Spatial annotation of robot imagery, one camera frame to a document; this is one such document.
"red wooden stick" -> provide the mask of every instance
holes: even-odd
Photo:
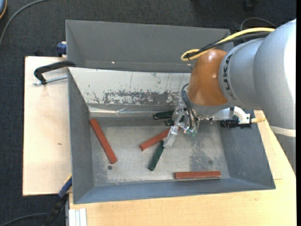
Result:
[[[111,164],[117,162],[117,157],[115,156],[109,142],[107,141],[107,138],[105,137],[103,131],[101,130],[98,122],[96,119],[90,120],[90,125],[93,128],[93,131],[95,132],[98,141],[100,142],[100,145],[102,146],[104,153],[107,155],[109,162]]]
[[[187,171],[175,172],[175,179],[195,179],[195,178],[220,178],[220,171]]]
[[[141,151],[144,151],[145,149],[151,147],[152,145],[155,145],[157,142],[163,140],[165,137],[167,137],[169,132],[169,129],[161,132],[160,134],[152,137],[151,139],[147,140],[146,142],[143,142],[139,147]]]

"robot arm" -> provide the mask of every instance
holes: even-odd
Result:
[[[236,118],[237,124],[251,124],[255,121],[243,109],[263,110],[292,159],[296,132],[295,75],[296,20],[293,20],[267,37],[240,44],[229,53],[218,49],[201,53],[191,72],[188,104],[195,112],[197,123],[203,119],[225,122],[225,119]],[[173,127],[182,126],[187,131],[183,122]]]

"yellow cable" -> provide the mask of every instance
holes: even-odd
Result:
[[[273,28],[250,28],[250,29],[246,29],[246,30],[243,30],[243,31],[236,32],[236,33],[228,36],[227,38],[218,41],[216,44],[218,45],[221,42],[225,42],[225,41],[231,40],[233,38],[239,37],[239,36],[244,35],[246,33],[251,33],[251,32],[273,32],[274,30],[275,29],[273,29]],[[207,53],[208,51],[210,51],[212,49],[214,49],[214,48],[210,48],[208,50],[205,50],[205,51],[203,51],[203,52],[201,52],[201,53],[199,53],[197,55],[194,55],[192,57],[184,58],[188,53],[194,53],[194,52],[198,52],[199,51],[199,49],[191,49],[191,50],[185,52],[184,54],[182,54],[181,60],[182,61],[190,61],[190,60],[196,59],[199,56],[203,55],[204,53]]]

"wooden board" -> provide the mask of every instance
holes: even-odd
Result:
[[[71,174],[67,80],[34,86],[37,67],[65,58],[25,58],[23,195],[58,193]],[[45,74],[65,75],[66,69]]]

